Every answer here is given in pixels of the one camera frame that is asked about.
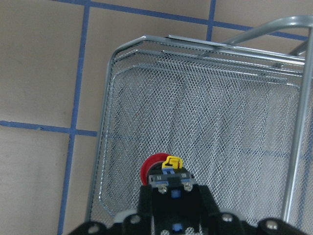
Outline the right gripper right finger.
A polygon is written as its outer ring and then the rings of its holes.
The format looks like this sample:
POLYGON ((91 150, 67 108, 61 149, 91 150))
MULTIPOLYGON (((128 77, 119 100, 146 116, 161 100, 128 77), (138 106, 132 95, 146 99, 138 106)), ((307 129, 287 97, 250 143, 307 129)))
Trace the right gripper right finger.
POLYGON ((202 216, 210 217, 220 213, 219 207, 216 204, 212 193, 210 192, 208 186, 199 186, 199 191, 201 195, 201 205, 202 205, 202 216))

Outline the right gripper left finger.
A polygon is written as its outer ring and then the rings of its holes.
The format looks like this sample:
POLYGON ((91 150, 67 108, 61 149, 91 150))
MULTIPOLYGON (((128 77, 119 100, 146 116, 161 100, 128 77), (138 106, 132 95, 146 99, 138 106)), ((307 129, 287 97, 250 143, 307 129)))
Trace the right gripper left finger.
POLYGON ((153 204, 152 204, 153 188, 151 186, 141 186, 139 191, 139 200, 137 205, 137 214, 143 217, 152 217, 153 204))

